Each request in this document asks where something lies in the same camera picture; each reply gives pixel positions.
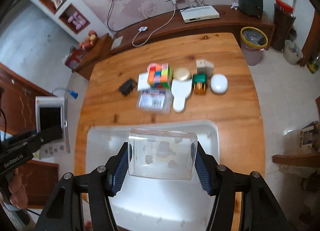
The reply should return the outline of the person's left hand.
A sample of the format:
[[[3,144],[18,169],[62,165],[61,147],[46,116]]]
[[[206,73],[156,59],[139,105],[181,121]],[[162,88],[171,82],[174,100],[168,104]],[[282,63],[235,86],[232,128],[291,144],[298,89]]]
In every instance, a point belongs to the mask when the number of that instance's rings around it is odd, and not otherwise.
[[[25,187],[22,184],[22,175],[18,168],[13,171],[14,176],[9,183],[9,191],[11,192],[10,202],[18,209],[25,209],[28,204]]]

